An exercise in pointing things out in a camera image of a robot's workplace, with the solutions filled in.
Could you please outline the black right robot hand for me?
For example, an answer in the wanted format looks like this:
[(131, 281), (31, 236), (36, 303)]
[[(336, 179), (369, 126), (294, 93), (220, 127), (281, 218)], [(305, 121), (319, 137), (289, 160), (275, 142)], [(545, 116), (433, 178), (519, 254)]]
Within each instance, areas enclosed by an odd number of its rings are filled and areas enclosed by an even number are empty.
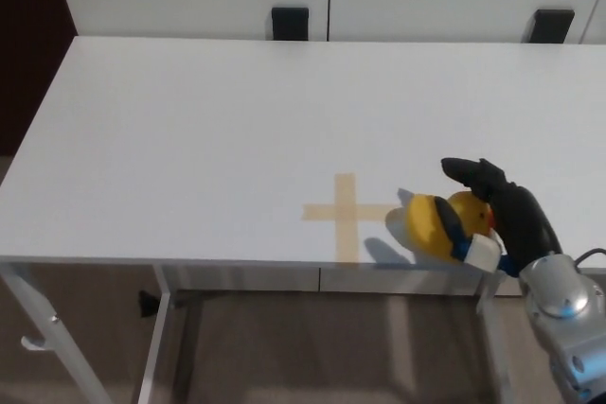
[(486, 159), (472, 161), (453, 157), (443, 158), (441, 167), (449, 178), (469, 188), (477, 199), (489, 206), (493, 229), (506, 250), (499, 259), (499, 270), (517, 278), (534, 261), (563, 253), (534, 195), (508, 181), (503, 169)]

